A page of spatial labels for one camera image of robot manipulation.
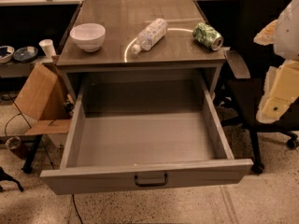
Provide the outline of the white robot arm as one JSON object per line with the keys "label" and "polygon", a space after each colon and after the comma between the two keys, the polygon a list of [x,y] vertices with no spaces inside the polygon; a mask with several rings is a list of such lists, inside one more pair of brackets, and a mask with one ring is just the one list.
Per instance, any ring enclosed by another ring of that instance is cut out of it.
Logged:
{"label": "white robot arm", "polygon": [[259,122],[273,123],[299,98],[299,0],[291,0],[253,41],[263,46],[272,44],[275,54],[284,59],[278,68],[269,67],[256,114]]}

